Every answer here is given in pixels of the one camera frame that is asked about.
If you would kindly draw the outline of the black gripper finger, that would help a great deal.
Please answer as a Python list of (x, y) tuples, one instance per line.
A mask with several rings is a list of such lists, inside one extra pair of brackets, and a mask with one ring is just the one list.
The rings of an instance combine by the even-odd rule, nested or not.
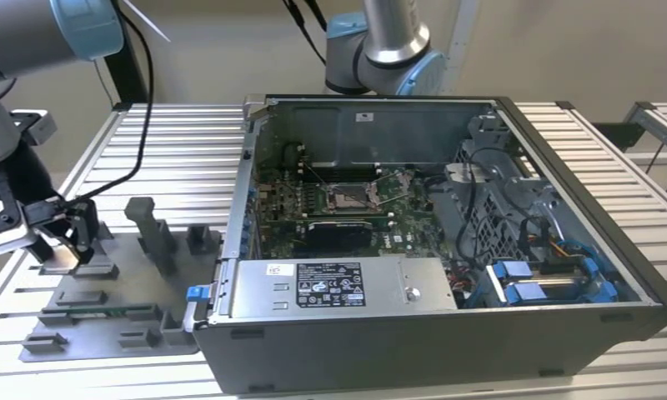
[(39, 226), (28, 226), (36, 235), (35, 241), (24, 248), (28, 254), (39, 263), (46, 262), (54, 256), (54, 246), (66, 245), (66, 232), (70, 224), (64, 220), (58, 220)]
[(74, 202), (66, 207), (66, 219), (71, 234), (68, 243), (79, 263), (87, 263), (93, 257), (91, 243), (98, 232), (97, 206), (90, 199)]

